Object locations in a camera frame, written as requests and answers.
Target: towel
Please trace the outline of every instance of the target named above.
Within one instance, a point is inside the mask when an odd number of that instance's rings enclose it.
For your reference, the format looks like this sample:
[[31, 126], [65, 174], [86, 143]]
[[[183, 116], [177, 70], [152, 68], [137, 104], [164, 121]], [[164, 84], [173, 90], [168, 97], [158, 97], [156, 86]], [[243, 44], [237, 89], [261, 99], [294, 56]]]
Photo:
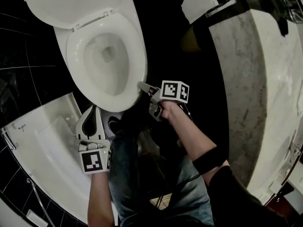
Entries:
[[181, 7], [185, 17], [192, 24], [208, 10], [218, 5], [217, 0], [184, 0]]

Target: jeans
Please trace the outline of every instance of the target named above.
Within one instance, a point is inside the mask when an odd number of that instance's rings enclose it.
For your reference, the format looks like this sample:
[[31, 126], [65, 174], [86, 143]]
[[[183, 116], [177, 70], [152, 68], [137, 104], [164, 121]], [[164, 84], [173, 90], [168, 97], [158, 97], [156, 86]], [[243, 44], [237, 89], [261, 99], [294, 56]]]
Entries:
[[[189, 217], [213, 226], [209, 196], [202, 177], [182, 185], [173, 192], [169, 206], [157, 209], [139, 191], [138, 146], [135, 138], [117, 135], [113, 142], [113, 155], [109, 173], [109, 187], [113, 202], [121, 219], [121, 226], [159, 226], [159, 222], [172, 218]], [[188, 156], [176, 164], [176, 184], [198, 174]]]

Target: hand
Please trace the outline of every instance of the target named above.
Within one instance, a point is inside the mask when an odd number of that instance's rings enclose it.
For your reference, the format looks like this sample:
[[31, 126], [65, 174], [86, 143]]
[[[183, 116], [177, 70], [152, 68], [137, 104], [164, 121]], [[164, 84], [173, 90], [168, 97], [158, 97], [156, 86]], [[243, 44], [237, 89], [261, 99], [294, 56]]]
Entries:
[[174, 101], [163, 101], [161, 104], [163, 107], [162, 117], [165, 119], [169, 119], [169, 116], [174, 108], [179, 108], [177, 103]]

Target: tile grout line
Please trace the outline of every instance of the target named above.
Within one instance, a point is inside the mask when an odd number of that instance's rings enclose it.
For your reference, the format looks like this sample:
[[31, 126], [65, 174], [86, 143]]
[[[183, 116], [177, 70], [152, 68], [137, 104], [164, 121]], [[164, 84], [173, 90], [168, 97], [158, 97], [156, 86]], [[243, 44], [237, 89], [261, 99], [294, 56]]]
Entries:
[[28, 68], [28, 67], [57, 67], [57, 66], [19, 66], [19, 67], [0, 68], [0, 70], [17, 69], [17, 68]]
[[30, 67], [50, 67], [50, 66], [30, 66]]
[[0, 70], [6, 70], [6, 69], [15, 69], [15, 68], [28, 68], [28, 66], [20, 66], [20, 67], [7, 67], [7, 68], [1, 68]]
[[[19, 169], [15, 172], [15, 174], [12, 176], [12, 178], [10, 179], [10, 181], [14, 178], [14, 176], [17, 174], [17, 172], [20, 170], [21, 168], [19, 167]], [[6, 185], [6, 187], [3, 189], [2, 193], [4, 193], [5, 189], [7, 188], [7, 186], [9, 185], [9, 183]]]
[[5, 15], [5, 16], [13, 17], [13, 18], [16, 18], [16, 19], [22, 20], [22, 21], [24, 21], [24, 22], [27, 22], [27, 21], [26, 21], [26, 20], [24, 20], [24, 19], [21, 19], [21, 18], [18, 18], [18, 17], [14, 17], [14, 16], [12, 16], [12, 15], [8, 15], [8, 14], [5, 14], [5, 13], [0, 13], [0, 14], [3, 14], [3, 15]]
[[24, 34], [24, 35], [30, 35], [30, 36], [37, 37], [36, 35], [31, 35], [31, 34], [23, 33], [23, 32], [16, 31], [16, 30], [12, 30], [12, 29], [8, 29], [8, 28], [1, 28], [1, 27], [0, 27], [0, 29], [9, 30], [9, 31], [13, 31], [13, 32], [20, 33], [20, 34]]
[[15, 155], [14, 155], [14, 153], [13, 153], [14, 149], [11, 149], [11, 148], [9, 147], [9, 151], [10, 151], [12, 157], [14, 158], [14, 160], [16, 161], [16, 163], [18, 164], [18, 166], [25, 172], [25, 170], [23, 169], [23, 167], [21, 166], [21, 164], [19, 163], [19, 161], [17, 160], [17, 158], [15, 157]]
[[[27, 53], [27, 41], [24, 40], [24, 43], [25, 43], [25, 51], [26, 51], [26, 53]], [[41, 103], [41, 101], [40, 101], [40, 98], [39, 98], [39, 95], [38, 95], [38, 92], [37, 92], [37, 89], [36, 89], [36, 86], [35, 86], [35, 82], [34, 82], [34, 79], [33, 79], [32, 71], [30, 70], [28, 55], [27, 55], [27, 62], [28, 62], [28, 67], [29, 67], [30, 75], [32, 76], [32, 81], [33, 81], [33, 84], [34, 84], [34, 88], [35, 88], [35, 90], [36, 90], [36, 93], [37, 93], [37, 96], [38, 96], [40, 105], [42, 106], [42, 103]]]
[[[6, 147], [7, 147], [7, 146], [6, 146]], [[4, 147], [2, 150], [0, 150], [0, 153], [1, 153], [6, 147]]]
[[25, 201], [25, 204], [24, 204], [24, 206], [23, 206], [23, 208], [22, 208], [22, 211], [21, 211], [22, 213], [23, 213], [23, 209], [24, 209], [25, 205], [27, 204], [27, 201], [28, 201], [30, 195], [32, 194], [32, 192], [33, 192], [33, 189], [32, 189], [32, 191], [30, 191], [30, 194], [29, 194], [29, 196], [27, 197], [27, 200]]
[[62, 219], [61, 219], [60, 227], [61, 227], [61, 225], [62, 225], [64, 215], [65, 215], [65, 210], [63, 210], [63, 215], [62, 215]]
[[46, 207], [46, 209], [45, 209], [45, 211], [47, 212], [47, 208], [48, 208], [48, 205], [49, 205], [49, 203], [51, 202], [51, 199], [49, 198], [48, 199], [48, 204], [47, 204], [47, 207]]
[[7, 196], [5, 196], [4, 194], [3, 194], [3, 196], [16, 208], [16, 209], [18, 209], [8, 198], [7, 198]]

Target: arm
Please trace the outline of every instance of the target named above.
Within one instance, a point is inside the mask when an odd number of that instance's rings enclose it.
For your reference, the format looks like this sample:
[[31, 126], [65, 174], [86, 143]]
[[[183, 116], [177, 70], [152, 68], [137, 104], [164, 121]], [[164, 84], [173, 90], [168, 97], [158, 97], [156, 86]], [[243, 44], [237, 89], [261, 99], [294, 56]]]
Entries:
[[[192, 161], [217, 147], [177, 104], [166, 101], [162, 105], [162, 116], [174, 127]], [[263, 206], [246, 190], [232, 173], [227, 161], [202, 177], [209, 186], [216, 226], [288, 226], [283, 216]]]
[[89, 193], [89, 227], [112, 227], [114, 215], [106, 172], [93, 174]]
[[[170, 122], [182, 141], [189, 157], [192, 161], [197, 160], [206, 152], [217, 147], [198, 127], [188, 118], [183, 110], [174, 102], [164, 101], [162, 116]], [[225, 161], [222, 166], [203, 174], [204, 181], [209, 185], [212, 177], [223, 167], [229, 166]]]

